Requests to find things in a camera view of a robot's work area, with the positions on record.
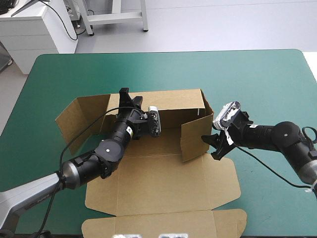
white table frame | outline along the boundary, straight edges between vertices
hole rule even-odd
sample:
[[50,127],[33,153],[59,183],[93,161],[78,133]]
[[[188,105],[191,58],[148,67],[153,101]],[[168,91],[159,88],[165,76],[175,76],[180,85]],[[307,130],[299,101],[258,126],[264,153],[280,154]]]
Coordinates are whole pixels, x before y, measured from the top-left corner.
[[83,18],[83,22],[86,27],[88,35],[93,36],[94,32],[92,30],[93,25],[101,24],[113,24],[122,22],[132,22],[132,21],[143,21],[143,31],[147,32],[148,29],[148,18],[145,0],[141,1],[141,11],[140,12],[121,12],[121,0],[112,0],[112,11],[110,14],[100,14],[100,15],[90,15],[87,9],[85,0],[76,0],[80,13]]

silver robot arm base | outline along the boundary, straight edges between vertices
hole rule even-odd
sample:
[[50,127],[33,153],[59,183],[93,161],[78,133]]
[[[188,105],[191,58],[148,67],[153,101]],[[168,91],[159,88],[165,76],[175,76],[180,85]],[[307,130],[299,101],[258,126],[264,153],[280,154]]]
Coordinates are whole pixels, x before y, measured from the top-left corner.
[[31,207],[49,198],[58,181],[55,173],[0,192],[0,237],[12,237],[19,217]]

box flap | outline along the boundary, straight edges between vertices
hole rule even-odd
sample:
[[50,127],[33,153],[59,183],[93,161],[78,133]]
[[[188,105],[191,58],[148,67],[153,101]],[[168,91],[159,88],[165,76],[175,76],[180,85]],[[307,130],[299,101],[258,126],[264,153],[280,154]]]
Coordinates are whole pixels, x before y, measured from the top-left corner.
[[[241,222],[244,226],[237,231],[235,224]],[[158,238],[166,233],[186,233],[189,238],[239,238],[245,223],[246,214],[240,209],[194,211],[90,219],[83,223],[82,232],[85,238],[111,238],[118,234]]]
[[[142,110],[145,112],[149,106],[156,106],[160,111],[205,108],[200,89],[136,92],[129,95],[131,98],[143,96]],[[108,109],[116,108],[118,105],[119,94],[111,94]]]
[[217,238],[240,237],[246,228],[247,213],[242,209],[213,211]]
[[213,209],[240,194],[230,159],[204,154],[183,163],[181,154],[127,156],[114,176],[88,183],[85,204],[118,216],[174,213]]
[[201,96],[205,106],[205,117],[182,124],[180,146],[183,161],[191,160],[209,150],[209,145],[202,141],[201,136],[211,134],[213,111],[202,91]]
[[[108,105],[110,94],[79,97],[73,100],[55,119],[66,143],[70,142],[84,128],[99,117]],[[74,154],[92,134],[98,134],[103,119],[96,122],[70,146]]]

cardboard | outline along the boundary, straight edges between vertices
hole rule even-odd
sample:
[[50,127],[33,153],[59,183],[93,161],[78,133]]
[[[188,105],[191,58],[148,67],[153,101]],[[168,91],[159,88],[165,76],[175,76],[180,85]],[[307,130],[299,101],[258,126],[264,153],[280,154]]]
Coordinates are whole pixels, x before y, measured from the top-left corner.
[[240,197],[233,162],[204,154],[124,157],[110,178],[88,183],[85,205],[117,215],[210,210]]
[[111,238],[117,234],[140,234],[158,238],[164,233],[186,233],[189,238],[238,238],[247,214],[241,209],[122,216],[86,220],[85,238]]
[[[176,143],[178,145],[180,144],[180,152],[183,155],[182,158],[184,161],[202,155],[208,150],[208,145],[201,140],[201,135],[198,134],[198,131],[196,130],[197,128],[200,128],[200,133],[210,133],[213,111],[200,89],[129,94],[131,98],[143,96],[142,110],[144,111],[147,111],[149,106],[156,106],[158,108],[162,130],[180,128],[182,142],[179,143],[179,138]],[[60,128],[63,138],[68,143],[99,115],[109,109],[118,107],[118,105],[119,94],[78,97],[64,109],[55,121]],[[109,131],[114,123],[116,113],[117,111],[110,112],[81,135],[70,146],[71,153],[74,154],[90,135]],[[189,137],[192,146],[188,145],[188,139],[186,138]],[[132,142],[133,144],[139,144],[139,146],[143,148],[151,147],[151,154],[166,153],[162,151],[161,147],[152,146],[148,142],[146,142],[145,146],[144,142],[147,141],[148,138],[150,137],[144,136],[141,138],[142,142]],[[129,150],[125,152],[125,156],[129,156],[130,151],[137,152],[139,155],[144,154],[143,150],[132,150],[130,147],[132,146],[129,145]],[[166,145],[165,149],[168,151],[171,148],[169,145]]]
[[[142,109],[159,109],[162,133],[131,140],[118,169],[107,179],[88,183],[88,208],[117,217],[84,222],[85,238],[114,234],[188,233],[190,238],[239,237],[245,228],[242,210],[211,211],[240,197],[233,162],[206,154],[201,135],[210,134],[213,111],[200,89],[130,93],[143,96]],[[116,108],[118,94],[76,98],[57,117],[68,143],[106,110]],[[106,133],[113,111],[101,117],[70,147],[76,152],[92,134]]]

white cabinet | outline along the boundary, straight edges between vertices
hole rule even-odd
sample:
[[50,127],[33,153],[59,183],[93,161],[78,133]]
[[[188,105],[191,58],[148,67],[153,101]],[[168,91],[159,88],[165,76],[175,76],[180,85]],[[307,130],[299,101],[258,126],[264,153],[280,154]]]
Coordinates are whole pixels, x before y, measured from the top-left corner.
[[[38,56],[72,54],[78,40],[69,38],[59,17],[41,2],[11,17],[25,2],[20,0],[14,9],[0,15],[0,42],[21,71],[28,74]],[[76,38],[63,0],[51,0],[49,5],[59,13],[72,38]]]

